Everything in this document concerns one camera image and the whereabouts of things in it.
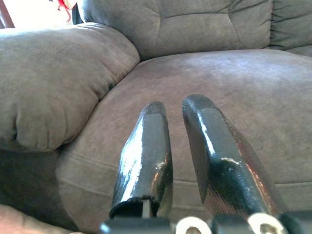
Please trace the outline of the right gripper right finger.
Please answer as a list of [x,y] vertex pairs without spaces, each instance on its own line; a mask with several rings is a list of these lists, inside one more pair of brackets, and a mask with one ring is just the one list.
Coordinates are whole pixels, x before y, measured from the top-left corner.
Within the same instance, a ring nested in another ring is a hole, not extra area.
[[201,202],[212,215],[279,216],[287,209],[250,143],[209,98],[186,97],[182,114]]

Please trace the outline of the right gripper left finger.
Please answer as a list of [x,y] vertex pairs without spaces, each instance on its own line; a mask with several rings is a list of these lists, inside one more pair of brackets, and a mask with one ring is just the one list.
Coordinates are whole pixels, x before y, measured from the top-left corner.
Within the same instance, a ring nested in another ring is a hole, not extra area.
[[164,104],[140,113],[120,153],[109,217],[140,216],[148,200],[152,216],[167,216],[173,203],[173,161]]

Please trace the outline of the pale pink pillow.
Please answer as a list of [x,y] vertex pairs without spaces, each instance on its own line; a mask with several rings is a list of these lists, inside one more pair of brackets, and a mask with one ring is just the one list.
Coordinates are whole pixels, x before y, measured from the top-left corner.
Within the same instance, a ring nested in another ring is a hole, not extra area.
[[0,234],[84,234],[43,223],[14,208],[0,204]]

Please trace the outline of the brown suede recliner sofa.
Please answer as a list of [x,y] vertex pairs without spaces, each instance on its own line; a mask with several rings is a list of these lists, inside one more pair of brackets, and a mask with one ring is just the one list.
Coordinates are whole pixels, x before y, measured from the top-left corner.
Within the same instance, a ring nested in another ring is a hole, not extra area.
[[141,111],[164,104],[168,216],[211,219],[182,104],[208,97],[287,210],[312,210],[312,0],[78,0],[81,24],[0,30],[0,204],[94,234]]

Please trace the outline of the red dangling object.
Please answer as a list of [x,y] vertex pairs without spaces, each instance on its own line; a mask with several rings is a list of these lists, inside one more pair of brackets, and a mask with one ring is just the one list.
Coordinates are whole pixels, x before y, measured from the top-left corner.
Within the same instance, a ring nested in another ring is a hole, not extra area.
[[61,8],[65,10],[68,15],[68,20],[66,21],[69,23],[71,21],[71,12],[73,8],[73,0],[57,0],[58,1],[58,10],[60,11]]

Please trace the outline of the brown wooden door frame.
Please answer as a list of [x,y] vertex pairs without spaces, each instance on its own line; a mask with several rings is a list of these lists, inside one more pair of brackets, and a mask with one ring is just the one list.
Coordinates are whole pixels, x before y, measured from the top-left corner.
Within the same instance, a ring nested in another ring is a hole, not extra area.
[[0,29],[14,28],[14,23],[9,15],[3,0],[0,0]]

